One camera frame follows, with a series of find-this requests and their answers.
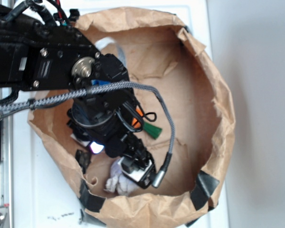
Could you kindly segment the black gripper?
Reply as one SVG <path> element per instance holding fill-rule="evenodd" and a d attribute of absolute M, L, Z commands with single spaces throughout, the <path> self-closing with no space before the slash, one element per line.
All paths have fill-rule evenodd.
<path fill-rule="evenodd" d="M 75 98 L 67 115 L 92 141 L 88 145 L 92 154 L 105 149 L 111 158 L 146 158 L 147 150 L 132 128 L 132 120 L 138 117 L 137 105 L 133 90 L 122 89 Z"/>

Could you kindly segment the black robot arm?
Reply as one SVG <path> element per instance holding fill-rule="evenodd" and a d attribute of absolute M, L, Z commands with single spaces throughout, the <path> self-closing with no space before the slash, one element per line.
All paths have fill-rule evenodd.
<path fill-rule="evenodd" d="M 77 134 L 105 147 L 110 157 L 149 158 L 135 135 L 138 105 L 128 71 L 103 55 L 69 19 L 59 24 L 39 0 L 0 5 L 0 117 L 20 109 L 74 103 L 68 115 Z"/>

